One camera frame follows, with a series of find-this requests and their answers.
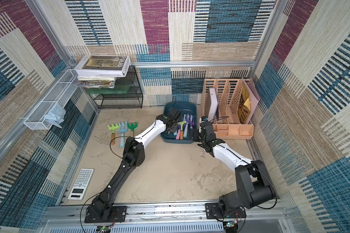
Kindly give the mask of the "green rake wooden handle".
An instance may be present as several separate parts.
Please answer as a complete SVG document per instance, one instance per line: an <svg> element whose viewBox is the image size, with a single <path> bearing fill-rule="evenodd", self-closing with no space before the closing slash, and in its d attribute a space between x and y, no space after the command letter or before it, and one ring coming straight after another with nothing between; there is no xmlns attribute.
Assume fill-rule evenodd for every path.
<svg viewBox="0 0 350 233"><path fill-rule="evenodd" d="M130 130L130 136L134 137L135 136L135 129L138 127L138 123L137 122L133 122L133 123L128 123L127 124L127 128Z"/></svg>

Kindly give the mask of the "light blue fork rake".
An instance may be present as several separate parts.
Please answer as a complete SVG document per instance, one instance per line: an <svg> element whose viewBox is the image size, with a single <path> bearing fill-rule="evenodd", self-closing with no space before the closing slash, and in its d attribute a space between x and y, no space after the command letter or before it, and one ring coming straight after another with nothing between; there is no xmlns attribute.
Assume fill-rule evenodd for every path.
<svg viewBox="0 0 350 233"><path fill-rule="evenodd" d="M124 147L124 134L128 131L128 125L127 125L127 121L125 122L119 122L118 123L118 132L121 134L121 141L120 141L120 147L123 148Z"/></svg>

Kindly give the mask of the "lime rake brown handle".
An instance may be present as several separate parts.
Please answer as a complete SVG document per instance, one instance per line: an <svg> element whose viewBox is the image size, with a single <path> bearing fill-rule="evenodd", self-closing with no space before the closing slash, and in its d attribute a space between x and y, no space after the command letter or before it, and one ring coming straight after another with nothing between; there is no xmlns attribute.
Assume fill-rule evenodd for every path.
<svg viewBox="0 0 350 233"><path fill-rule="evenodd" d="M108 129L111 131L111 142L110 145L115 144L115 139L116 139L116 130L118 130L120 127L119 123L108 125Z"/></svg>

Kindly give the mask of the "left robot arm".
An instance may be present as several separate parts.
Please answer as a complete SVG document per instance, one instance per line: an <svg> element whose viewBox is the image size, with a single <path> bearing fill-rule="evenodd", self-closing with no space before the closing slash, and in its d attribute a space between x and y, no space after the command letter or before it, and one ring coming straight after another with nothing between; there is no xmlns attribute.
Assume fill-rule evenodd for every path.
<svg viewBox="0 0 350 233"><path fill-rule="evenodd" d="M166 115L158 115L154 123L141 134L127 138L121 164L108 185L94 197L86 208L85 223L115 221L117 214L113 209L113 204L129 175L144 162L146 146L161 133L176 130L180 116L181 113L177 109L172 109Z"/></svg>

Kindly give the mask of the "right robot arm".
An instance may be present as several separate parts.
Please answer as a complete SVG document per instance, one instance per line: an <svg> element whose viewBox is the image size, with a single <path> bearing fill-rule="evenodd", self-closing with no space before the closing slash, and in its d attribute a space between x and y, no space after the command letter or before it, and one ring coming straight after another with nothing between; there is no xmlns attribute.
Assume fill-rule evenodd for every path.
<svg viewBox="0 0 350 233"><path fill-rule="evenodd" d="M235 173L235 191L219 197L218 205L223 216L238 209L263 208L261 204L277 200L276 190L261 160L250 160L240 155L227 143L217 138L212 122L203 116L199 130L193 130L192 140L199 142L205 152L222 161Z"/></svg>

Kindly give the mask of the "white book in organizer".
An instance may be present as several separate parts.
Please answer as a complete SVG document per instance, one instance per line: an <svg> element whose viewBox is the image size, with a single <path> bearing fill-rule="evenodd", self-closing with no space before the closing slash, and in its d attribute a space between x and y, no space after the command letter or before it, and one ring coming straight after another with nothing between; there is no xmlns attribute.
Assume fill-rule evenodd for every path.
<svg viewBox="0 0 350 233"><path fill-rule="evenodd" d="M209 97L207 100L208 100L207 102L208 118L209 118L209 121L211 121L215 117L219 107L218 95L215 88L212 87L209 89Z"/></svg>

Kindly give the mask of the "peach file organizer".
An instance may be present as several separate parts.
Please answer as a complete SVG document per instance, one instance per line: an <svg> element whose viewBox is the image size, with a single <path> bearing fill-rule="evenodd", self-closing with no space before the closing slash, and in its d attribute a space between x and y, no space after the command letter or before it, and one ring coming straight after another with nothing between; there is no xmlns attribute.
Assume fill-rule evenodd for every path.
<svg viewBox="0 0 350 233"><path fill-rule="evenodd" d="M254 125L251 121L248 124L241 124L238 117L243 80L245 79L204 79L201 98L203 116L208 117L209 89L215 88L218 95L219 107L211 120L217 138L248 140L253 136Z"/></svg>

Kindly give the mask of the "yellow black magazine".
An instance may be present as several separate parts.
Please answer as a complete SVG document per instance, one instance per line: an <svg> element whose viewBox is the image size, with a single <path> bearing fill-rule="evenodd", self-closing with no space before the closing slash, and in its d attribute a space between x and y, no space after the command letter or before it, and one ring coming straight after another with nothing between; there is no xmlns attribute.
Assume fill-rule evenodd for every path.
<svg viewBox="0 0 350 233"><path fill-rule="evenodd" d="M250 92L249 92L248 86L243 81L241 96L239 99L239 106L238 106L238 117L241 124L246 124L247 118L250 115L250 113L251 113Z"/></svg>

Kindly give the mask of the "green folder on shelf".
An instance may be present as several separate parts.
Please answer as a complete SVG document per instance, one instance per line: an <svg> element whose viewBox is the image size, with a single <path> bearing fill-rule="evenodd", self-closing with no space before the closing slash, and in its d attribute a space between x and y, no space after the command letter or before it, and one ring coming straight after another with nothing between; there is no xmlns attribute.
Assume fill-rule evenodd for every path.
<svg viewBox="0 0 350 233"><path fill-rule="evenodd" d="M126 94L130 89L129 85L119 85L115 88L87 88L86 92L90 95L98 94Z"/></svg>

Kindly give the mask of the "pink folder in organizer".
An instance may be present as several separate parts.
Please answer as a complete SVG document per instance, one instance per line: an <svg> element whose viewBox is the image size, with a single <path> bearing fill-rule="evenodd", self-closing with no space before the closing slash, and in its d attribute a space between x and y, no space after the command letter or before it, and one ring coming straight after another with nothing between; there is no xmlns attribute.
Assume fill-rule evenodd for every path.
<svg viewBox="0 0 350 233"><path fill-rule="evenodd" d="M248 86L248 89L249 89L249 92L250 92L250 100L251 100L251 113L250 115L248 116L247 118L247 122L246 124L248 124L256 110L256 108L258 107L258 103L260 101L260 97L259 95L257 94L257 91L256 91L256 88L255 88L255 85L253 82L249 81L248 83L243 80L246 85Z"/></svg>

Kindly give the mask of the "white folio book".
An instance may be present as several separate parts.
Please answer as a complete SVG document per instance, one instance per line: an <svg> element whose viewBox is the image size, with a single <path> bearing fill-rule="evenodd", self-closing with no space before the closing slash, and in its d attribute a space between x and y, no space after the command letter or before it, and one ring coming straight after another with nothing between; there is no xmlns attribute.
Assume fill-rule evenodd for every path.
<svg viewBox="0 0 350 233"><path fill-rule="evenodd" d="M120 55L85 55L76 65L79 76L125 77L131 59Z"/></svg>

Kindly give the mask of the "stack of magazines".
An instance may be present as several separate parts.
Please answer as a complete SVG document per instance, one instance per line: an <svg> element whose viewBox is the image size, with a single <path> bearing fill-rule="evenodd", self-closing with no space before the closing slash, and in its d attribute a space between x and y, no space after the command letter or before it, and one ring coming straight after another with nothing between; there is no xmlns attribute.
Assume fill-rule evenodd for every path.
<svg viewBox="0 0 350 233"><path fill-rule="evenodd" d="M72 84L84 88L114 88L118 77L78 76Z"/></svg>

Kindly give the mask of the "crumpled white cloth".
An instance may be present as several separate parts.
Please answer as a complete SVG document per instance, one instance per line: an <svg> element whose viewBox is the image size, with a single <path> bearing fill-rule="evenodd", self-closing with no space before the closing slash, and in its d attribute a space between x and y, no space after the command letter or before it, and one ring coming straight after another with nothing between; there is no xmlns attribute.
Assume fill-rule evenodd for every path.
<svg viewBox="0 0 350 233"><path fill-rule="evenodd" d="M66 110L59 103L56 103L51 110L45 114L44 119L46 122L61 129L62 126L60 124L64 122L65 114Z"/></svg>

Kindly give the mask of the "white calculator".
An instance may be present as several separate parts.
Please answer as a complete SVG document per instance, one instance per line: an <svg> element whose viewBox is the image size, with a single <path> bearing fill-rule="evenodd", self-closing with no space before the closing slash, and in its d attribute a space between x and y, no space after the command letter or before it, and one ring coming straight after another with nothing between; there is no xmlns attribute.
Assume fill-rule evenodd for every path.
<svg viewBox="0 0 350 233"><path fill-rule="evenodd" d="M75 182L74 185L72 186L71 192L68 196L69 200L82 200L87 187L90 183L90 180L92 178L94 169L81 169Z"/></svg>

